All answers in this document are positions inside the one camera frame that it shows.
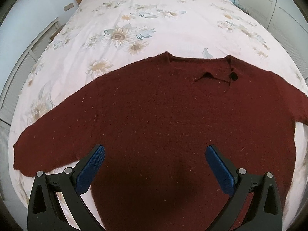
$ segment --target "bed sheet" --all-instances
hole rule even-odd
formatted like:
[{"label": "bed sheet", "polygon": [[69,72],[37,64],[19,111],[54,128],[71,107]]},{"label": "bed sheet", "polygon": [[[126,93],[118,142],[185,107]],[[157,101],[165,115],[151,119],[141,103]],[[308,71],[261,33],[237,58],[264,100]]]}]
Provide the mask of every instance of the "bed sheet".
[{"label": "bed sheet", "polygon": [[[95,78],[165,51],[187,58],[233,55],[280,75],[308,95],[301,73],[284,48],[229,0],[83,0],[33,67],[13,116],[10,177],[26,207],[34,178],[13,169],[13,145],[25,128]],[[307,141],[307,126],[296,123],[296,164],[283,230],[294,219],[307,184]],[[63,196],[58,197],[69,223],[78,228]],[[103,225],[90,190],[82,198]]]}]

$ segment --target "electrical socket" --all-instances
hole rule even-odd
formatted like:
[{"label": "electrical socket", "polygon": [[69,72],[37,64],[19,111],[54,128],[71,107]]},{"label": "electrical socket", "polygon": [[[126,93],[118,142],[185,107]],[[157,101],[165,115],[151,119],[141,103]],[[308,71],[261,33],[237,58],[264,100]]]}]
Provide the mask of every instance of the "electrical socket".
[{"label": "electrical socket", "polygon": [[74,4],[73,3],[70,3],[69,5],[66,5],[64,7],[64,11],[68,11],[70,8],[74,7]]}]

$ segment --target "silver screw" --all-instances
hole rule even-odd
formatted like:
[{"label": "silver screw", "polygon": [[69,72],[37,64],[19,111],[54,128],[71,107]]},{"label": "silver screw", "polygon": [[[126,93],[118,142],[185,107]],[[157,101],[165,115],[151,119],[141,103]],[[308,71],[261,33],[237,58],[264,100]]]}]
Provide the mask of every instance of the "silver screw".
[{"label": "silver screw", "polygon": [[238,171],[242,175],[246,174],[246,169],[244,169],[244,168],[240,168]]},{"label": "silver screw", "polygon": [[36,176],[38,176],[38,177],[40,177],[42,175],[43,175],[43,171],[39,171],[39,172],[36,173]]},{"label": "silver screw", "polygon": [[71,167],[67,167],[66,169],[64,169],[64,173],[66,174],[70,174],[72,172],[72,168]]}]

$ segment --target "white wardrobe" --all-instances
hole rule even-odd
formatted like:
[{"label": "white wardrobe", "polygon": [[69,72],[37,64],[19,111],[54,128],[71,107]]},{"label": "white wardrobe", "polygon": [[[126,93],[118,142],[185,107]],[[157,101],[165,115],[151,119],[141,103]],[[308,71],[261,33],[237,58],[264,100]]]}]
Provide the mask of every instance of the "white wardrobe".
[{"label": "white wardrobe", "polygon": [[308,84],[308,23],[293,0],[236,0],[289,53]]}]

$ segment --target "sweater sleeve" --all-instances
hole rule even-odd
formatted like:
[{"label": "sweater sleeve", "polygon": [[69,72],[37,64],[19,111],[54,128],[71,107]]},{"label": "sweater sleeve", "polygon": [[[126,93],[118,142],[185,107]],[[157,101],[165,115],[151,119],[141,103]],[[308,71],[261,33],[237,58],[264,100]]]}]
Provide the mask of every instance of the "sweater sleeve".
[{"label": "sweater sleeve", "polygon": [[14,169],[33,177],[86,156],[96,144],[98,93],[94,80],[27,127],[14,145]]},{"label": "sweater sleeve", "polygon": [[294,120],[308,125],[308,97],[282,77],[274,73],[273,76],[278,91]]}]

